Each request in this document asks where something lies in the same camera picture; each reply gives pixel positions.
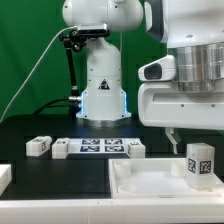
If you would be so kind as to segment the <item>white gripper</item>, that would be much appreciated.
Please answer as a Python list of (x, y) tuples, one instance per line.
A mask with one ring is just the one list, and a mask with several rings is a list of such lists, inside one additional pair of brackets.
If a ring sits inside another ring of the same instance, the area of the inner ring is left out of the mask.
[(173, 82), (146, 82), (138, 92), (138, 114), (145, 126), (166, 127), (177, 154), (181, 138), (174, 128), (224, 130), (224, 81), (204, 93), (180, 92)]

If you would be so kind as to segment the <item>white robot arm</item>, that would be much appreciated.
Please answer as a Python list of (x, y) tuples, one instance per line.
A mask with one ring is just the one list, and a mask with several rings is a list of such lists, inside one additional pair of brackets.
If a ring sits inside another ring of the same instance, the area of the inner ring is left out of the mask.
[(87, 52), (78, 118), (93, 125), (129, 117), (121, 54), (106, 41), (133, 34), (138, 115), (145, 126), (224, 130), (224, 0), (65, 0), (69, 39)]

